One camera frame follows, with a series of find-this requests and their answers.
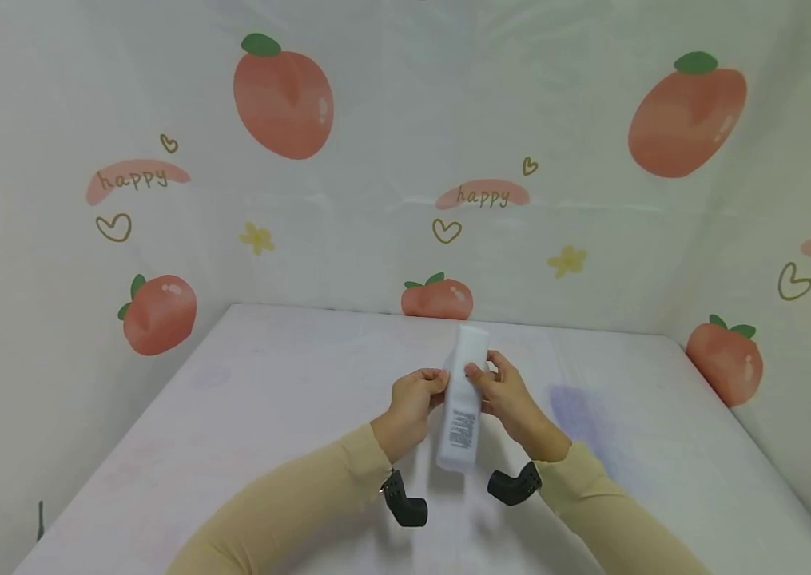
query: table surface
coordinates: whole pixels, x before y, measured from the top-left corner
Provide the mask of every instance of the table surface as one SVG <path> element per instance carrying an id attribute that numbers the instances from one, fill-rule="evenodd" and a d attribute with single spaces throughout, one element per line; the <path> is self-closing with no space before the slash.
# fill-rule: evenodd
<path id="1" fill-rule="evenodd" d="M 575 440 L 713 573 L 811 574 L 811 517 L 682 350 L 660 335 L 469 322 Z M 16 575 L 159 574 L 248 481 L 356 428 L 418 367 L 442 365 L 452 321 L 231 307 L 51 525 Z M 428 524 L 377 502 L 321 530 L 281 573 L 601 573 L 539 497 L 485 493 L 526 456 L 483 418 L 477 470 L 433 465 L 431 435 L 397 466 Z"/>

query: person's left hand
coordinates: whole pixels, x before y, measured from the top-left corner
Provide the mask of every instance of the person's left hand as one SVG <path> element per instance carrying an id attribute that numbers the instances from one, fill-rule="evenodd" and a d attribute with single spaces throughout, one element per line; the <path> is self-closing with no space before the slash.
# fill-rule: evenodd
<path id="1" fill-rule="evenodd" d="M 370 422 L 389 462 L 397 462 L 427 436 L 427 417 L 443 403 L 450 375 L 441 369 L 419 369 L 392 384 L 386 413 Z"/>

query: yellow flower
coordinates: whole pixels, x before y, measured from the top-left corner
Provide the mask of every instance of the yellow flower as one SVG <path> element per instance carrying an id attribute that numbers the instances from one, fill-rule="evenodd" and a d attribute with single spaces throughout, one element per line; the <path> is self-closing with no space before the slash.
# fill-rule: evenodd
<path id="1" fill-rule="evenodd" d="M 269 251 L 274 249 L 271 231 L 267 228 L 255 228 L 255 224 L 252 222 L 245 223 L 245 234 L 240 234 L 238 241 L 252 246 L 256 256 L 260 256 L 265 249 Z"/>
<path id="2" fill-rule="evenodd" d="M 546 263 L 555 268 L 555 277 L 561 278 L 567 272 L 583 272 L 583 261 L 586 257 L 587 250 L 574 249 L 574 246 L 565 246 L 562 248 L 561 254 L 546 260 Z"/>

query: white bottle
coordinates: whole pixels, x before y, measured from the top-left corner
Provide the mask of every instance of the white bottle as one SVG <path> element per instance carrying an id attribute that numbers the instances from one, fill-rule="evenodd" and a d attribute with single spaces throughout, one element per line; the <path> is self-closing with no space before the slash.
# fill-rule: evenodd
<path id="1" fill-rule="evenodd" d="M 459 326 L 457 344 L 443 364 L 450 373 L 446 400 L 443 402 L 443 430 L 437 466 L 447 471 L 466 473 L 475 465 L 479 443 L 479 416 L 482 392 L 466 377 L 466 364 L 485 369 L 488 358 L 488 332 L 477 327 Z"/>

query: beige sleeve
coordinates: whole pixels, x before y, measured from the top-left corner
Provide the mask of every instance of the beige sleeve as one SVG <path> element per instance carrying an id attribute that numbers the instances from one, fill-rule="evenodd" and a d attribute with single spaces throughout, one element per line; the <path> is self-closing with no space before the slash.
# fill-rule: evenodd
<path id="1" fill-rule="evenodd" d="M 537 461 L 536 467 L 543 500 L 606 575 L 709 575 L 687 546 L 606 476 L 585 444 L 574 443 L 561 462 Z"/>
<path id="2" fill-rule="evenodd" d="M 261 575 L 333 517 L 380 495 L 392 466 L 369 424 L 238 492 L 182 547 L 168 575 Z"/>

